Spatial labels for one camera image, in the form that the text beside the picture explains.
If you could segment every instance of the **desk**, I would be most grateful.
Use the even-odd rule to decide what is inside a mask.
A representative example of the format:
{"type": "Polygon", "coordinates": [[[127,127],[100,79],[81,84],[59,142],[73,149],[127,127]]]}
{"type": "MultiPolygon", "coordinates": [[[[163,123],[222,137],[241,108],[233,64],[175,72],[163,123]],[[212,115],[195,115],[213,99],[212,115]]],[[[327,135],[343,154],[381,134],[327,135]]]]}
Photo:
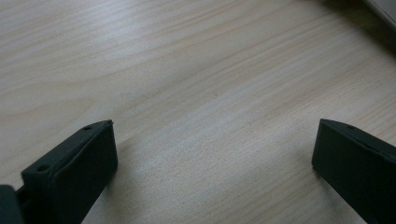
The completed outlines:
{"type": "Polygon", "coordinates": [[[84,223],[363,223],[310,163],[321,118],[396,145],[395,38],[353,4],[2,1],[0,183],[113,119],[84,223]]]}

